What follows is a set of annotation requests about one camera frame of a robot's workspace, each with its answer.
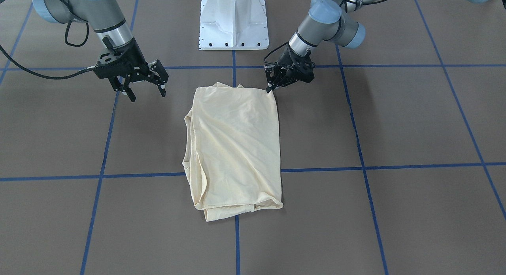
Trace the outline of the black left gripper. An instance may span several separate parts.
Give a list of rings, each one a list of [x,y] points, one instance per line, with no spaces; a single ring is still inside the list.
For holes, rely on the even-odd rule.
[[[277,61],[267,61],[267,58],[280,48],[283,49],[283,52]],[[269,52],[264,57],[264,71],[267,79],[266,92],[269,94],[277,88],[286,87],[299,81],[305,83],[313,81],[315,63],[311,61],[311,53],[310,49],[306,49],[300,56],[289,44],[282,44]]]

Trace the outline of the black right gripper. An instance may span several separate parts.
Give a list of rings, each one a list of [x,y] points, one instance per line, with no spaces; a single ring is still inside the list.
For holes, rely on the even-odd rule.
[[[168,73],[159,59],[148,63],[137,41],[132,39],[121,47],[113,47],[111,38],[103,38],[106,48],[99,56],[93,72],[100,79],[109,79],[114,90],[121,90],[130,102],[136,96],[130,83],[147,81],[155,84],[162,97],[166,97]]]

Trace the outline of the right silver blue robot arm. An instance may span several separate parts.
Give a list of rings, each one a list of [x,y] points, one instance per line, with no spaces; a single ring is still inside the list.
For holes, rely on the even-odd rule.
[[[168,73],[159,60],[146,62],[116,0],[32,0],[41,18],[51,23],[87,23],[103,44],[93,72],[108,79],[116,92],[134,102],[131,83],[147,81],[166,95]]]

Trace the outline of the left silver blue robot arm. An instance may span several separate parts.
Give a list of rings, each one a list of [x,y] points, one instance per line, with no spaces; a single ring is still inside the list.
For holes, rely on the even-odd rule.
[[[264,58],[265,90],[312,82],[321,44],[344,51],[344,70],[505,70],[505,9],[500,0],[311,0],[279,55]]]

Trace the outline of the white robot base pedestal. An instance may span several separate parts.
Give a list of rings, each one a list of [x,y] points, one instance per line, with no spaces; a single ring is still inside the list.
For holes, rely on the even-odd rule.
[[[269,47],[265,0],[201,0],[199,50],[264,50]]]

